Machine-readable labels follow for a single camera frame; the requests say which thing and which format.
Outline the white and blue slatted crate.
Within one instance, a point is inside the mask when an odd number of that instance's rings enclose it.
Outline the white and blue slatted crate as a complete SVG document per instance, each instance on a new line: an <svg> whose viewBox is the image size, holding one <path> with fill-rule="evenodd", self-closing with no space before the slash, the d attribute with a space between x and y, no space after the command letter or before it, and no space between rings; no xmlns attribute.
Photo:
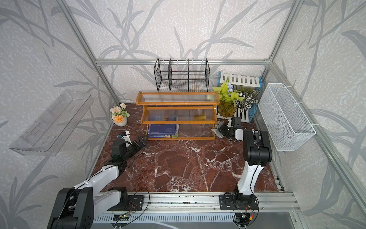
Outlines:
<svg viewBox="0 0 366 229"><path fill-rule="evenodd" d="M257 111L258 95L263 86L261 77L219 73L218 92L219 118L239 117L250 123Z"/></svg>

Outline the clear acrylic wall shelf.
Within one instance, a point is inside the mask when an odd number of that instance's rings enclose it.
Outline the clear acrylic wall shelf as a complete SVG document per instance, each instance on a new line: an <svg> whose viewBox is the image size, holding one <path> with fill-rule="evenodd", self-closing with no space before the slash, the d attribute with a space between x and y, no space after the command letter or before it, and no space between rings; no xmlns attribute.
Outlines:
<svg viewBox="0 0 366 229"><path fill-rule="evenodd" d="M65 90L10 149L24 156L57 155L93 102L90 93Z"/></svg>

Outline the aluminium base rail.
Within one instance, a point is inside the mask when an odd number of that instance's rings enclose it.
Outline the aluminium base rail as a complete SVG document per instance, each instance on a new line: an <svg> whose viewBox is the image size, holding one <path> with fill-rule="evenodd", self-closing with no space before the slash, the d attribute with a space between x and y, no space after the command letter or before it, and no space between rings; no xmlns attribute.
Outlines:
<svg viewBox="0 0 366 229"><path fill-rule="evenodd" d="M132 197L131 206L138 207L138 213L218 213L226 212L221 207L230 204L220 200L222 192L139 192L143 200ZM261 212L300 212L294 193L257 192L258 211Z"/></svg>

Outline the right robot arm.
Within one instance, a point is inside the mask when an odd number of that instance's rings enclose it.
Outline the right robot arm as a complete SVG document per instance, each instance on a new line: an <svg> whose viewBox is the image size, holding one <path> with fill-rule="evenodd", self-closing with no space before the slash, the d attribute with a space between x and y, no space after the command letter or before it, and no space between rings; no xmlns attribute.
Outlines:
<svg viewBox="0 0 366 229"><path fill-rule="evenodd" d="M267 131L236 129L234 136L243 142L245 166L232 193L219 195L221 210L258 210L259 200L254 187L261 171L272 161L272 150Z"/></svg>

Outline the green potted plant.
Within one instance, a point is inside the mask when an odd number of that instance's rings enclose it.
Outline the green potted plant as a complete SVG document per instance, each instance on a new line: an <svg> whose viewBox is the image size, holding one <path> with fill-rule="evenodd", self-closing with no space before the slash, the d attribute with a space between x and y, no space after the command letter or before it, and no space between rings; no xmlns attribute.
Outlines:
<svg viewBox="0 0 366 229"><path fill-rule="evenodd" d="M233 85L227 79L220 87L213 87L214 92L218 92L219 105L218 113L223 117L232 117L237 111L237 102L244 100L237 91L233 90Z"/></svg>

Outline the spotted leaf plant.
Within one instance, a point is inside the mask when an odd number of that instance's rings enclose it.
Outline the spotted leaf plant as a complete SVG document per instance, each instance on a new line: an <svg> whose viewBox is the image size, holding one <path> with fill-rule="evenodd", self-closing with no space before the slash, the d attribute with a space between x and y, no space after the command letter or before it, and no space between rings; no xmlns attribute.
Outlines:
<svg viewBox="0 0 366 229"><path fill-rule="evenodd" d="M237 92L239 96L239 98L236 99L236 105L241 109L241 111L244 109L249 110L253 107L253 105L259 102L257 99L257 96L260 92L259 90L244 88L235 92Z"/></svg>

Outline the grey striped cloth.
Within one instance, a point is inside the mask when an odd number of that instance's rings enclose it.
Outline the grey striped cloth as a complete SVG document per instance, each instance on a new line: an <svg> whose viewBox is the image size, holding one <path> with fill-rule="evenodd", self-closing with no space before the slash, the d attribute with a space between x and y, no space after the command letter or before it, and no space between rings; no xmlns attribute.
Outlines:
<svg viewBox="0 0 366 229"><path fill-rule="evenodd" d="M211 130L217 137L224 138L226 127L227 126L226 126L225 120L221 120L216 125L214 125L214 127Z"/></svg>

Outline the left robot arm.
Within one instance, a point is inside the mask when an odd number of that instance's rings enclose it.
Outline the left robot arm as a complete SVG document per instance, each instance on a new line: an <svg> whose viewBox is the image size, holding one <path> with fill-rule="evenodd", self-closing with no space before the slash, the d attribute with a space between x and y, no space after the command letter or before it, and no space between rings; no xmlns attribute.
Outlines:
<svg viewBox="0 0 366 229"><path fill-rule="evenodd" d="M128 195L126 188L114 188L107 192L103 192L103 189L124 173L128 160L144 150L148 138L143 135L129 142L126 133L119 136L112 144L112 157L106 166L81 184L59 191L47 227L89 229L93 221L108 210L125 212L117 222L132 212L144 211L142 195Z"/></svg>

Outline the orange wooden bookshelf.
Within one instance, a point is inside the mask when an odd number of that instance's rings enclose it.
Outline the orange wooden bookshelf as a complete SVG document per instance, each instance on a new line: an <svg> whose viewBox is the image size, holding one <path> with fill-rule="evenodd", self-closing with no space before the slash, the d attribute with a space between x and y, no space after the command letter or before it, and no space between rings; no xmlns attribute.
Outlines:
<svg viewBox="0 0 366 229"><path fill-rule="evenodd" d="M143 93L139 92L136 105L143 107L141 124L172 125L177 137L150 137L150 140L214 140L212 131L217 124L217 92Z"/></svg>

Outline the flower pot with orange flowers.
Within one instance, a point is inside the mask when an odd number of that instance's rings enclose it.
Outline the flower pot with orange flowers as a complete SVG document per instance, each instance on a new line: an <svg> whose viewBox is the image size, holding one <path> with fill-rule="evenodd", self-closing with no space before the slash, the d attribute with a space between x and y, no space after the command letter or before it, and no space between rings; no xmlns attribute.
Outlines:
<svg viewBox="0 0 366 229"><path fill-rule="evenodd" d="M130 114L126 111L126 104L121 103L118 106L110 108L111 119L119 127L123 127L127 124Z"/></svg>

